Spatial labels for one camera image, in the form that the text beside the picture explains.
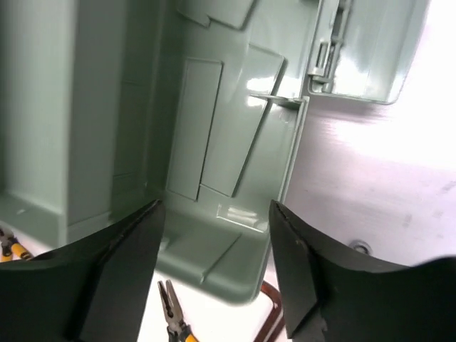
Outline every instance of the pale green plastic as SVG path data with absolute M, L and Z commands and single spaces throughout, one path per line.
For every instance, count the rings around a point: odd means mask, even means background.
M 361 2 L 3 1 L 0 224 L 56 247 L 160 198 L 157 268 L 251 301 L 307 95 L 389 103 L 413 58 L 427 2 Z

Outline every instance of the pliers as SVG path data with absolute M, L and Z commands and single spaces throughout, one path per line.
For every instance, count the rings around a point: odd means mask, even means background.
M 171 281 L 166 281 L 166 289 L 163 282 L 159 281 L 158 291 L 162 298 L 165 320 L 168 323 L 167 332 L 170 337 L 169 342 L 198 342 L 193 336 L 190 326 L 184 322 L 182 308 L 177 300 Z
M 1 262 L 13 260 L 13 254 L 23 260 L 33 258 L 33 255 L 22 246 L 12 232 L 0 227 Z

